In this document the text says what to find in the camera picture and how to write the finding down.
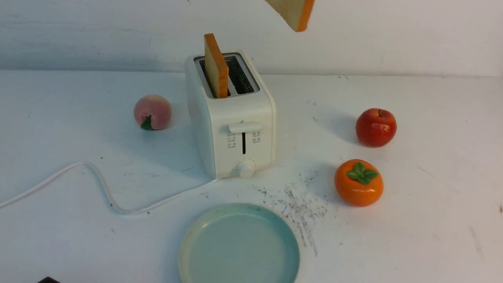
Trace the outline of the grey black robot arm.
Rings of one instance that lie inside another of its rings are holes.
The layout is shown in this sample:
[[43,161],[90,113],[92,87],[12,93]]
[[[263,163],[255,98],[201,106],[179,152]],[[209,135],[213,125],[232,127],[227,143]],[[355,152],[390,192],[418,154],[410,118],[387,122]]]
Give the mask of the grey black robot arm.
[[38,283],[60,283],[60,282],[56,281],[54,278],[47,276],[43,278],[41,281],[38,281]]

